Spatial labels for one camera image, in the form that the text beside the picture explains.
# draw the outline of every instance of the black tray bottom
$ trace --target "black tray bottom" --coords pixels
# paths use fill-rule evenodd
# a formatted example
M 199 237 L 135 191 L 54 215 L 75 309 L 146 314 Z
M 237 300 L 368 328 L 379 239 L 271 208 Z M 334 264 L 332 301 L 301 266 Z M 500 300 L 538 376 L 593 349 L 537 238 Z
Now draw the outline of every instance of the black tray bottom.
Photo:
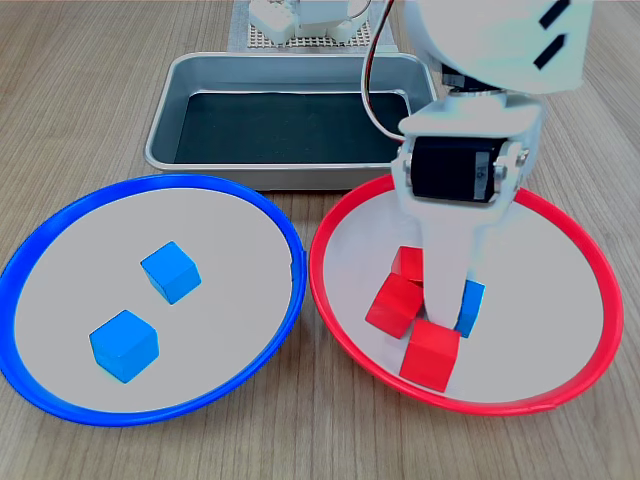
M 404 98 L 371 94 L 371 103 L 399 133 Z M 371 123 L 358 93 L 201 93 L 189 100 L 175 163 L 388 163 L 398 146 Z

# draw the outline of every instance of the white pegboard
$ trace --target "white pegboard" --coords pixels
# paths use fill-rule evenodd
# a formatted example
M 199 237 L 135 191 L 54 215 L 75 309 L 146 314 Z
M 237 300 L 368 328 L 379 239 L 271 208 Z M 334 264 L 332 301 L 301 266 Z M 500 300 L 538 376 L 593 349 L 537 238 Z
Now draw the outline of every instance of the white pegboard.
M 371 42 L 371 27 L 367 21 L 347 43 L 338 43 L 330 37 L 292 38 L 284 45 L 285 48 L 293 47 L 368 47 Z M 274 44 L 265 37 L 260 30 L 253 25 L 249 25 L 249 38 L 247 46 L 249 48 L 276 48 Z

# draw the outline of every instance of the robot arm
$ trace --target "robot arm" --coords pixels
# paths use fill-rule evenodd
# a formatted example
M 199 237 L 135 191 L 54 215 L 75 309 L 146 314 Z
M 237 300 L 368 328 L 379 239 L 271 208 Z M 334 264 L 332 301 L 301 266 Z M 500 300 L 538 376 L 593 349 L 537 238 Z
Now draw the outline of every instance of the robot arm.
M 398 140 L 391 164 L 403 210 L 420 224 L 430 321 L 455 328 L 487 227 L 503 218 L 537 156 L 543 107 L 530 94 L 577 88 L 591 0 L 406 0 L 418 57 L 452 87 L 400 123 L 377 121 L 368 96 L 375 43 L 363 65 L 362 98 L 374 124 Z

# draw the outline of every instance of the stainless steel tray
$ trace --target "stainless steel tray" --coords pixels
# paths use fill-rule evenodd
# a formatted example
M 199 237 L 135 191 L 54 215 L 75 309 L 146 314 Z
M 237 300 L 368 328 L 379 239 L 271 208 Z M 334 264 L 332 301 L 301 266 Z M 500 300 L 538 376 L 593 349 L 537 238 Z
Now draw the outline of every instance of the stainless steel tray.
M 153 167 L 209 173 L 256 190 L 347 190 L 389 171 L 389 163 L 176 163 L 189 99 L 198 93 L 357 93 L 363 56 L 357 54 L 197 53 L 171 65 L 145 147 Z M 372 92 L 394 92 L 410 113 L 435 98 L 428 69 L 411 55 L 380 53 Z

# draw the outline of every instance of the wood grain surface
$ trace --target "wood grain surface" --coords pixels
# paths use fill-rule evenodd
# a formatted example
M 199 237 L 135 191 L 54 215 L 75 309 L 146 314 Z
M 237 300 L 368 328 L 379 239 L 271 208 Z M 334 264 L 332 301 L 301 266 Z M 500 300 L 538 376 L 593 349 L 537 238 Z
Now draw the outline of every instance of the wood grain surface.
M 0 261 L 142 156 L 167 68 L 226 48 L 231 3 L 0 2 Z M 397 12 L 401 49 L 409 48 Z M 359 368 L 311 296 L 273 360 L 167 423 L 77 426 L 0 380 L 0 479 L 640 479 L 640 3 L 597 2 L 585 85 L 550 96 L 528 187 L 601 245 L 624 295 L 614 365 L 548 414 L 476 418 L 405 398 Z M 306 247 L 339 198 L 276 194 Z

